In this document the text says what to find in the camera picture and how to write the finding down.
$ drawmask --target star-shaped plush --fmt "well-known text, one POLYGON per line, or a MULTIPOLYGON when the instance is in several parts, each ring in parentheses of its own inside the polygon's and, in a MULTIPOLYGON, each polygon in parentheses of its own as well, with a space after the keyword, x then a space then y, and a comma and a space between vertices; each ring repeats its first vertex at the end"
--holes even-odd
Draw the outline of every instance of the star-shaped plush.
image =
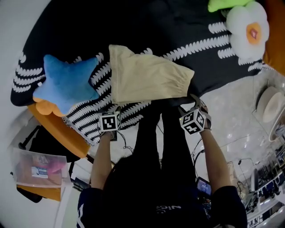
POLYGON ((45 55, 46 80, 33 96, 56 104, 63 114, 67 114, 76 103, 99 98, 88 82, 97 64, 97 58, 69 64, 45 55))

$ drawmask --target transparent plastic bin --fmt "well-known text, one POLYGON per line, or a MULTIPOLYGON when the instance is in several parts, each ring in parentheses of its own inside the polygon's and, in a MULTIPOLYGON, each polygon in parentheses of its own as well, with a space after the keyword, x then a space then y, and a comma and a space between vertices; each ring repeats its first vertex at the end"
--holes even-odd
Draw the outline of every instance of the transparent plastic bin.
POLYGON ((11 162, 14 180, 19 185, 63 187, 71 184, 65 156, 13 148, 11 162))

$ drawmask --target white flower pillow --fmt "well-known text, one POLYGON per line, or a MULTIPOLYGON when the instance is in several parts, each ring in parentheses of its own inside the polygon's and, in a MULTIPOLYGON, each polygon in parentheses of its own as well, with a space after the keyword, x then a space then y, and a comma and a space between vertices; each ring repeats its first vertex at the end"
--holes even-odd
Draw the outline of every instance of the white flower pillow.
POLYGON ((235 6, 228 13, 226 24, 232 33, 232 49, 239 58, 256 61, 263 57, 269 24, 262 5, 252 1, 246 6, 235 6))

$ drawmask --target green plush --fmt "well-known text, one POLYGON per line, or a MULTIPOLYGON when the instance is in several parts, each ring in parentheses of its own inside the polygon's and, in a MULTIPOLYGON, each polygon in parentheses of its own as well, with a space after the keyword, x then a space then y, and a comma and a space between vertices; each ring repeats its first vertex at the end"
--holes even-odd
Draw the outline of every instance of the green plush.
POLYGON ((209 0, 208 10, 209 12, 215 12, 218 9, 231 8, 236 5, 246 5, 252 0, 209 0))

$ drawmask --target folded garment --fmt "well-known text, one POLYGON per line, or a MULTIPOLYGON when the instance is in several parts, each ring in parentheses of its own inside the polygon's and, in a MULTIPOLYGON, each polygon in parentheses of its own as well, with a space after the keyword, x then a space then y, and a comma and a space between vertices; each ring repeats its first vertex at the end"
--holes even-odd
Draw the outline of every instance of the folded garment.
POLYGON ((109 45, 112 102, 125 104, 187 96, 194 71, 165 58, 109 45))

